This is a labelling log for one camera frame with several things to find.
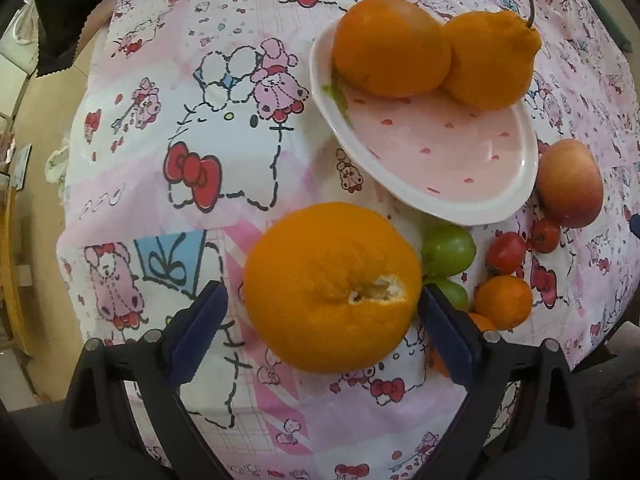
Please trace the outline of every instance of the large orange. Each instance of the large orange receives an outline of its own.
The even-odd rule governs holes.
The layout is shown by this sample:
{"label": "large orange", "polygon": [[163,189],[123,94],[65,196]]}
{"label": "large orange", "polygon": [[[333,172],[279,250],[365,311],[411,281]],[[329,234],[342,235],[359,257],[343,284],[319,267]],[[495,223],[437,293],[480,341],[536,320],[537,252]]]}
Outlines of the large orange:
{"label": "large orange", "polygon": [[401,98],[433,90],[450,64],[442,26],[406,0],[363,0],[335,31],[336,70],[373,95]]}
{"label": "large orange", "polygon": [[244,269],[247,312],[289,365],[310,372],[366,368],[409,329],[420,261],[378,213],[331,202],[295,211],[269,229]]}
{"label": "large orange", "polygon": [[[485,332],[486,330],[496,330],[495,325],[484,316],[480,316],[480,314],[470,312],[469,317],[476,324],[480,332]],[[442,357],[440,357],[440,354],[438,353],[438,350],[436,349],[434,344],[430,345],[429,355],[431,368],[448,379],[450,377],[449,370],[447,370],[447,367],[445,366],[444,361],[442,360]]]}
{"label": "large orange", "polygon": [[533,308],[533,293],[516,276],[496,276],[484,282],[476,294],[474,310],[498,328],[508,330],[522,323]]}

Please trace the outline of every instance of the pink tablecloth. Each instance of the pink tablecloth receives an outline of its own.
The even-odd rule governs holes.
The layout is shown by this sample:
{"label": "pink tablecloth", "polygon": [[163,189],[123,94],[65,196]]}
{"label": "pink tablecloth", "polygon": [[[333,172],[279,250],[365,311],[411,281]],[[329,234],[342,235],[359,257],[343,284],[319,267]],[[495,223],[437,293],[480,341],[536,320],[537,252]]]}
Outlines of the pink tablecloth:
{"label": "pink tablecloth", "polygon": [[[223,280],[228,316],[180,394],[237,479],[408,478],[465,395],[425,368],[428,339],[417,325],[381,363],[318,376],[282,363],[242,306],[246,255],[287,211],[356,203],[420,246],[426,217],[350,160],[309,99],[311,43],[357,1],[119,0],[74,121],[58,259],[82,334],[137,339],[208,280]],[[409,1],[443,21],[474,9],[529,12],[527,0]],[[626,60],[585,0],[535,1],[544,46],[525,101],[540,149],[561,137],[587,143],[606,197],[600,217],[565,230],[554,253],[527,253],[518,273],[535,306],[504,336],[556,338],[575,365],[640,278],[640,244],[627,226],[640,209],[638,102]],[[511,219],[471,229],[480,257],[454,279],[472,295],[494,235],[527,235],[539,214],[530,200]],[[149,449],[165,460],[130,391]]]}

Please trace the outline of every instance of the pink bear print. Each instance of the pink bear print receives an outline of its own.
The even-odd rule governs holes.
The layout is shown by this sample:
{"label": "pink bear print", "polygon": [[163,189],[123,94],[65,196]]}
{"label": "pink bear print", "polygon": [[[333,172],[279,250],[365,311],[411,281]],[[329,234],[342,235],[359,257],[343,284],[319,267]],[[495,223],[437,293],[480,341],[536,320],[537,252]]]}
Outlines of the pink bear print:
{"label": "pink bear print", "polygon": [[280,40],[269,38],[260,46],[264,57],[250,78],[256,83],[254,98],[258,104],[258,115],[282,124],[290,114],[302,113],[305,109],[303,101],[309,92],[287,71],[298,64],[298,58],[287,54]]}
{"label": "pink bear print", "polygon": [[146,323],[141,314],[145,301],[134,284],[127,248],[117,242],[84,248],[100,315],[118,330],[137,329]]}
{"label": "pink bear print", "polygon": [[351,194],[355,191],[361,191],[364,178],[360,174],[360,170],[351,163],[351,159],[342,148],[335,151],[335,156],[338,159],[335,169],[340,173],[342,189]]}
{"label": "pink bear print", "polygon": [[338,464],[335,469],[336,480],[358,480],[369,474],[369,466],[367,464],[360,465],[344,465]]}

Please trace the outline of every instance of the pink plate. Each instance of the pink plate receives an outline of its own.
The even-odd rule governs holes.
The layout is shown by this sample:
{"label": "pink plate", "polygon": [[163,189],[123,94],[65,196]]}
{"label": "pink plate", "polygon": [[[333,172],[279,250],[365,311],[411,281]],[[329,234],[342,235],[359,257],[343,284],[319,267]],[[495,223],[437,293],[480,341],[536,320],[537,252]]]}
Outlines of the pink plate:
{"label": "pink plate", "polygon": [[311,88],[352,160],[403,202],[457,224],[501,221],[527,201],[538,147],[522,103],[479,112],[439,90],[373,97],[332,74],[334,31],[314,42]]}

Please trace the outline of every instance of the red cherry tomato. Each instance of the red cherry tomato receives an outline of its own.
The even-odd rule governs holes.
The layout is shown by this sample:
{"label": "red cherry tomato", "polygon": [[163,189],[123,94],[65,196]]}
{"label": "red cherry tomato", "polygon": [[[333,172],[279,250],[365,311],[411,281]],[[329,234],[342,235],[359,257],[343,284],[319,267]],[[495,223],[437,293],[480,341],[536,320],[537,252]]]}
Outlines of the red cherry tomato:
{"label": "red cherry tomato", "polygon": [[560,243],[560,226],[549,218],[536,220],[531,230],[531,246],[541,254],[552,253]]}
{"label": "red cherry tomato", "polygon": [[527,245],[518,233],[502,233],[489,246],[486,264],[498,274],[513,274],[526,251]]}

